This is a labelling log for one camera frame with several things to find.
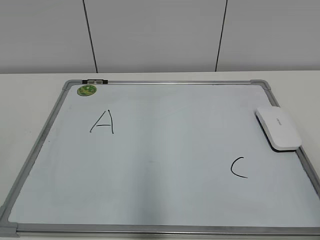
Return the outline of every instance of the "black marker writing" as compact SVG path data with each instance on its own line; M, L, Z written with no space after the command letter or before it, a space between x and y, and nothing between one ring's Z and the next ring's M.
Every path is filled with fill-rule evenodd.
M246 176L238 175L238 174L236 174L236 173L232 170L232 168L233 168L234 164L235 164L235 163L236 163L236 161L238 161L239 159L244 159L244 157L243 157L243 156L241 156L241 157L238 157L236 160L234 160L234 161L233 161L233 163L231 164L231 168L230 168L230 170L231 170L231 172L232 172L234 175L236 175L236 176L238 176L238 177L240 177L240 178L247 179L247 177L246 177Z
M110 119L111 119L111 124L99 124L97 125L97 123L100 121L100 119L103 117L103 115L106 113L106 111L104 111L102 113L102 115L98 118L98 120L94 123L94 125L92 126L92 128L90 129L89 133L92 133L92 130L94 129L94 127L102 127L102 126L111 126L111 131L112 131L112 134L114 134L114 123L113 123L113 120L112 120L112 116L111 116L111 113L110 113L110 110L108 109L108 112L109 112L109 116L110 116Z

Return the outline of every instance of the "round sticker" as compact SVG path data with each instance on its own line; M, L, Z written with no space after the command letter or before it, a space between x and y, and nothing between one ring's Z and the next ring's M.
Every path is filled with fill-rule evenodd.
M96 91L97 91L97 88L95 86L93 86L93 85L84 85L84 86L79 87L76 92L80 96L87 97L87 96L91 96Z

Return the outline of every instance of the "white wall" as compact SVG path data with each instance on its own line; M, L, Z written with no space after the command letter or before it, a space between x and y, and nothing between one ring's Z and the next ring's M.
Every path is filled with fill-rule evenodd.
M99 72L211 72L225 0L86 0Z
M85 0L98 71L320 70L320 0L226 2ZM82 0L0 0L0 74L96 66Z
M95 72L81 0L1 0L0 73Z
M228 0L217 71L320 70L320 0Z

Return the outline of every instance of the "gray plastic corner piece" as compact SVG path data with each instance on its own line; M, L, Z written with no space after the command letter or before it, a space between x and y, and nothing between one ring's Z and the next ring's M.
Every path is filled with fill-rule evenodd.
M82 80L72 79L65 82L63 85L63 90L69 90L73 85L79 85L82 83Z
M0 227L0 237L2 238L19 238L17 228L15 227Z
M250 82L253 85L260 85L264 90L271 90L269 83L266 80L262 79L252 79Z

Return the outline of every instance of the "white eraser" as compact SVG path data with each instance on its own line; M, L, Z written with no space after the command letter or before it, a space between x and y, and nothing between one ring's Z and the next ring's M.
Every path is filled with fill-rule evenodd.
M301 146L294 122L280 107L258 107L255 114L274 149L292 151Z

